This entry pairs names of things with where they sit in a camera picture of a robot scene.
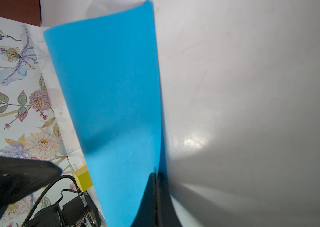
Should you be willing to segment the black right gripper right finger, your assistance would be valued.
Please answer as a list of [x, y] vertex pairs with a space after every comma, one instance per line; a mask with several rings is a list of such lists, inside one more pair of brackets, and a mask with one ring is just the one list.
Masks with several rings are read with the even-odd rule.
[[159, 173], [156, 180], [156, 206], [158, 227], [182, 227], [163, 173]]

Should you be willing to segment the blue square paper sheet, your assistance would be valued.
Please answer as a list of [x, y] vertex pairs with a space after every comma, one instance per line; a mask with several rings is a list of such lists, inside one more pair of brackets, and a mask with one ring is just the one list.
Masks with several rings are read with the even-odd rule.
[[55, 26], [44, 38], [106, 223], [129, 227], [160, 162], [153, 4]]

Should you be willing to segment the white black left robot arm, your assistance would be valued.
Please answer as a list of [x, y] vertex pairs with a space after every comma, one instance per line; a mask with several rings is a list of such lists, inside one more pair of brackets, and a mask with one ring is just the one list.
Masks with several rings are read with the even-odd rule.
[[0, 156], [0, 220], [9, 205], [29, 198], [29, 212], [24, 227], [99, 227], [102, 218], [93, 200], [78, 185], [67, 192], [77, 196], [65, 205], [59, 203], [43, 207], [36, 212], [39, 203], [45, 202], [45, 194], [62, 179], [75, 178], [62, 175], [61, 169], [49, 161], [16, 159]]

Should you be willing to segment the yellow block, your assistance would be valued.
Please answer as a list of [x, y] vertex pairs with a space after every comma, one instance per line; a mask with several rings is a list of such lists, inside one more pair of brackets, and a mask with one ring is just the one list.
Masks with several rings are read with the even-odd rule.
[[87, 165], [80, 166], [77, 170], [73, 172], [73, 176], [77, 183], [77, 186], [82, 192], [87, 191], [93, 186], [93, 182], [89, 173]]

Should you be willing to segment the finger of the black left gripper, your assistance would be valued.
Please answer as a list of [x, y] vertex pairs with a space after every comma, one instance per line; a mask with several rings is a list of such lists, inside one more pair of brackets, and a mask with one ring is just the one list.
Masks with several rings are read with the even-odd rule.
[[0, 156], [0, 220], [10, 204], [53, 183], [61, 174], [49, 161]]

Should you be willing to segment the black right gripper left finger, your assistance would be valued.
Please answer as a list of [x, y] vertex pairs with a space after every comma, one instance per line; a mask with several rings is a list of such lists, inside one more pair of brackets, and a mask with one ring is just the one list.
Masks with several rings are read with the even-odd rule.
[[156, 174], [149, 175], [138, 213], [132, 227], [156, 227]]

